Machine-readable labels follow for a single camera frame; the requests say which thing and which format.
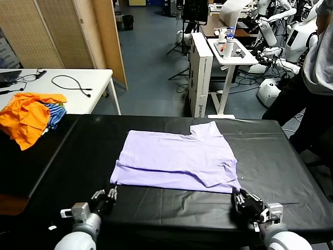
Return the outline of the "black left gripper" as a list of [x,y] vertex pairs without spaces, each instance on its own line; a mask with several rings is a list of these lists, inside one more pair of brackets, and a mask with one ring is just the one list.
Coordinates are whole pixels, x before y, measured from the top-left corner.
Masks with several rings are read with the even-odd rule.
[[96,191],[89,202],[90,211],[99,216],[109,214],[117,201],[117,195],[117,185],[112,185],[107,195],[104,189]]

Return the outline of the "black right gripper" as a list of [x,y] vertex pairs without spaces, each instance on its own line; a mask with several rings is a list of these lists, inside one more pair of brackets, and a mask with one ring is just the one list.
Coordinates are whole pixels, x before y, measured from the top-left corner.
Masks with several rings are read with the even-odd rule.
[[250,222],[263,222],[261,213],[264,211],[264,208],[260,197],[242,189],[241,192],[233,193],[233,199],[235,209],[239,215]]

